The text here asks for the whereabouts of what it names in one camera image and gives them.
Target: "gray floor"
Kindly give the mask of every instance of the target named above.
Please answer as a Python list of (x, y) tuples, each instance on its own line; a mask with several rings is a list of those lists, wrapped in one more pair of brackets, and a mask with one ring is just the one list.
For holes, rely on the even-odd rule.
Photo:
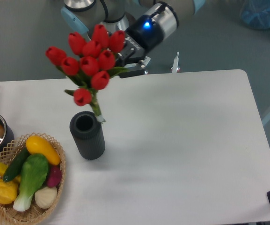
[[(243, 69), (262, 114), (270, 105), (270, 30), (252, 30), (240, 21), (243, 2), (207, 0), (150, 52), (149, 72), (170, 72), (176, 52), (183, 72)], [(44, 56), (51, 45), (72, 54), (66, 44), (71, 30), (59, 14), (62, 6), (63, 0), (0, 0), (0, 81), (63, 77)], [(136, 18), (146, 11), (134, 5), (127, 9)], [(270, 145), (270, 122), (265, 132)]]

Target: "bok choy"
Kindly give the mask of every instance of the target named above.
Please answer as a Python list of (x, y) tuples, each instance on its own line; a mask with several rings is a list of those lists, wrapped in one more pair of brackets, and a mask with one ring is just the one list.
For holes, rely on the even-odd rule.
[(13, 208), (24, 212), (31, 206), (34, 193), (41, 188), (49, 172), (49, 163), (42, 154), (30, 155), (24, 162), (21, 171), (19, 195)]

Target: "red tulip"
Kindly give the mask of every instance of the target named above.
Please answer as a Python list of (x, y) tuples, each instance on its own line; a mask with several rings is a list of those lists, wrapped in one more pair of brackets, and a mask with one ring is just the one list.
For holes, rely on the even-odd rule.
[(92, 96), (87, 89), (79, 88), (73, 93), (73, 100), (78, 106), (84, 106), (91, 102)]
[(123, 30), (115, 31), (109, 40), (109, 49), (112, 52), (118, 53), (124, 48), (125, 33)]
[(88, 76), (93, 76), (99, 71), (98, 62), (91, 56), (86, 56), (80, 60), (80, 68)]
[(64, 73), (69, 76), (76, 75), (80, 69), (79, 62), (72, 57), (66, 57), (65, 59), (63, 59), (61, 67)]
[(109, 50), (104, 50), (98, 57), (98, 64), (103, 70), (111, 69), (115, 66), (115, 56)]
[(86, 44), (85, 39), (78, 32), (70, 33), (68, 43), (75, 55), (81, 55), (82, 49)]
[(64, 58), (66, 58), (66, 53), (57, 47), (51, 46), (46, 50), (45, 55), (55, 66), (60, 66)]
[(95, 74), (91, 79), (91, 87), (96, 90), (104, 89), (109, 83), (110, 75), (107, 71), (100, 71)]
[(83, 56), (92, 56), (97, 58), (101, 53), (102, 45), (98, 41), (89, 41), (82, 49)]
[(109, 36), (104, 25), (98, 24), (94, 27), (92, 40), (101, 43), (102, 48), (108, 48), (109, 46)]

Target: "garlic bulb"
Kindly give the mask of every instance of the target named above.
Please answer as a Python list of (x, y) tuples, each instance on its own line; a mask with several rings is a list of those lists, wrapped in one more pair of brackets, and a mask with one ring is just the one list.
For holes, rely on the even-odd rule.
[(48, 209), (57, 197), (56, 187), (44, 187), (35, 192), (35, 202), (41, 209)]

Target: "vase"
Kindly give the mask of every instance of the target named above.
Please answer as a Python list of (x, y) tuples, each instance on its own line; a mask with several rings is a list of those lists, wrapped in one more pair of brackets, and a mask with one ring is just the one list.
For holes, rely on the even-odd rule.
[(102, 124), (93, 112), (84, 111), (74, 115), (69, 128), (83, 158), (94, 160), (104, 153), (106, 145)]

